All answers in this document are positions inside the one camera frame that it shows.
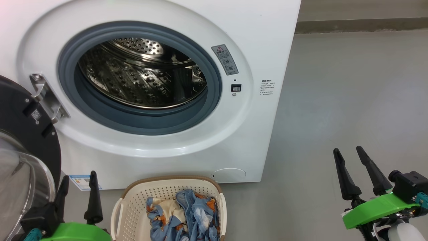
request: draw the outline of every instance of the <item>laundry basket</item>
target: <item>laundry basket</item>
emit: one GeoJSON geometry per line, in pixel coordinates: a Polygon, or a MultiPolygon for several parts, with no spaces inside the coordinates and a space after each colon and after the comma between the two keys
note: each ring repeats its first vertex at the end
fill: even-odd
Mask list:
{"type": "Polygon", "coordinates": [[[114,241],[151,241],[150,220],[146,214],[148,197],[173,199],[178,191],[192,189],[206,197],[214,197],[220,225],[220,241],[226,233],[226,201],[220,186],[202,176],[166,176],[147,178],[129,185],[117,201],[110,230],[114,241]]]}

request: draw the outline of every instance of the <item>basket handle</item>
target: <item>basket handle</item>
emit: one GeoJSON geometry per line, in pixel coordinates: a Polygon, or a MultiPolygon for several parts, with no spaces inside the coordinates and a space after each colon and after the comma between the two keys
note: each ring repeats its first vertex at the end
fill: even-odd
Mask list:
{"type": "Polygon", "coordinates": [[[123,199],[119,199],[116,204],[114,205],[113,208],[113,213],[111,214],[111,221],[110,221],[110,231],[111,231],[111,238],[113,239],[113,241],[116,241],[116,236],[119,235],[119,231],[120,231],[120,225],[117,227],[117,231],[116,231],[116,216],[117,216],[117,211],[119,209],[120,206],[120,212],[119,212],[119,224],[122,222],[122,212],[123,212],[123,199]]]}
{"type": "Polygon", "coordinates": [[[226,199],[224,198],[223,193],[220,193],[220,202],[221,202],[221,212],[222,212],[222,219],[220,224],[220,236],[223,236],[226,234],[226,225],[227,225],[227,207],[226,207],[226,199]]]}

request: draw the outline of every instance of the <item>metal hinge bracket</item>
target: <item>metal hinge bracket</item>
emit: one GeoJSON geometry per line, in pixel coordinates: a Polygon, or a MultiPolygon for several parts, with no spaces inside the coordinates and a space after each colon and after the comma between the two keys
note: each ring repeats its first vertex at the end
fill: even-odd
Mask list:
{"type": "Polygon", "coordinates": [[[62,106],[61,102],[59,102],[42,74],[31,74],[30,81],[36,90],[36,94],[32,95],[32,97],[45,109],[53,124],[61,118],[70,117],[70,114],[62,106]]]}

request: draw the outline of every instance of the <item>washing machine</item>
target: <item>washing machine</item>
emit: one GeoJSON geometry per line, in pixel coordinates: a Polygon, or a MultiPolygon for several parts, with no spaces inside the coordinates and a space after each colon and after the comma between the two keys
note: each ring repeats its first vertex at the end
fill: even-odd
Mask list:
{"type": "Polygon", "coordinates": [[[0,115],[38,130],[25,142],[55,156],[53,175],[95,170],[104,190],[160,175],[261,180],[299,0],[0,5],[1,88],[31,95],[0,115]],[[52,136],[60,150],[37,147],[52,136]]]}

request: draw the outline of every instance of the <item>concrete floor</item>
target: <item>concrete floor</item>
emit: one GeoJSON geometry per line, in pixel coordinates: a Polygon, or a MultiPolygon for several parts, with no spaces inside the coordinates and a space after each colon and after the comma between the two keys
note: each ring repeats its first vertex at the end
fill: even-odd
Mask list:
{"type": "MultiPolygon", "coordinates": [[[[428,32],[296,35],[262,182],[222,185],[227,240],[362,241],[346,230],[333,160],[339,148],[362,198],[373,196],[355,151],[379,168],[428,176],[428,32]]],[[[123,190],[101,192],[104,219],[123,190]]],[[[74,185],[66,221],[83,222],[89,192],[74,185]]],[[[410,221],[428,238],[428,217],[410,221]]]]}

